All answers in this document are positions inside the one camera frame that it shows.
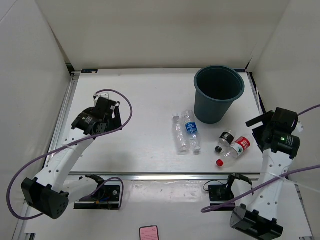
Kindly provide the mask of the clear bottle red label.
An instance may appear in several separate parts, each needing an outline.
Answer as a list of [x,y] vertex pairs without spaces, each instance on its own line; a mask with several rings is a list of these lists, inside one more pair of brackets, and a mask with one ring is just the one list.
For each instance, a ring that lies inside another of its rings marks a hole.
[[230,146],[226,147],[222,155],[216,161],[216,165],[219,168],[228,168],[234,165],[241,155],[247,151],[247,149],[253,143],[253,137],[250,134],[243,134],[237,140],[235,140]]

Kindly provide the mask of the small bottle black label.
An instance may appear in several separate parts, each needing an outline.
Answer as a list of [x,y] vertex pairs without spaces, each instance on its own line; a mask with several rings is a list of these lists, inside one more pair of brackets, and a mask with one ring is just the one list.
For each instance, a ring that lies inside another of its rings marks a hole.
[[221,154],[227,147],[229,147],[236,137],[236,132],[231,129],[225,129],[218,139],[215,147],[215,152]]

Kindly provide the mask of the clear unlabelled plastic bottle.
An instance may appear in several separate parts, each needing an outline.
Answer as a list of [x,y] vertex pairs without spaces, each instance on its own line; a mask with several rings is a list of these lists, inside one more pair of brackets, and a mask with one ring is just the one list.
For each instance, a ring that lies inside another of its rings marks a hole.
[[172,134],[177,154],[186,155],[189,151],[189,144],[179,114],[172,116]]

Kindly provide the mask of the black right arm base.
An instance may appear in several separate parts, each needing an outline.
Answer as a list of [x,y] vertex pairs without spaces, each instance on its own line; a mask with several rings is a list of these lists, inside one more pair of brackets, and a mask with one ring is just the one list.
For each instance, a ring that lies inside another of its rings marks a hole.
[[[232,185],[235,180],[240,180],[248,183],[253,187],[252,180],[242,174],[232,173],[228,175],[226,183],[222,183],[219,180],[209,180],[203,185],[203,190],[209,193],[209,199],[211,202],[226,202],[233,199],[235,196],[232,192]],[[218,182],[219,184],[208,185],[211,182]]]

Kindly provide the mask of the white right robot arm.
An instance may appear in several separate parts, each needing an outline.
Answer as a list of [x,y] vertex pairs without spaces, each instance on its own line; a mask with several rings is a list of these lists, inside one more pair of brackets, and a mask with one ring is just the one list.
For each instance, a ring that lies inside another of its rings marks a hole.
[[258,190],[247,203],[240,203],[232,211],[230,227],[256,240],[274,240],[282,236],[284,228],[278,224],[278,205],[283,187],[283,174],[288,173],[300,148],[300,139],[292,133],[298,125],[298,114],[276,108],[246,122],[262,152],[262,168]]

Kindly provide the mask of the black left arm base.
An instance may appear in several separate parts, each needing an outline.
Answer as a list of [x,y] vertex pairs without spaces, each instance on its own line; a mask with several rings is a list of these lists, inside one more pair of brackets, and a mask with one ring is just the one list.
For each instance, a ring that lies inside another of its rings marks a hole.
[[97,191],[76,201],[75,210],[120,210],[123,203],[124,182],[119,177],[107,180],[95,174],[85,176],[97,183]]

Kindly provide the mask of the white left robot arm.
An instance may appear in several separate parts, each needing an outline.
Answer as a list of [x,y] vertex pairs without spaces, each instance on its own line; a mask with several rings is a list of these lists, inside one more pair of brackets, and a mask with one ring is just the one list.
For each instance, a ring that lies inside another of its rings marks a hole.
[[27,204],[52,218],[59,218],[67,206],[78,200],[100,201],[105,199],[104,180],[87,174],[79,180],[65,181],[84,151],[96,136],[121,127],[120,103],[103,96],[94,100],[94,106],[81,112],[71,124],[63,144],[46,166],[33,178],[26,178],[21,189]]

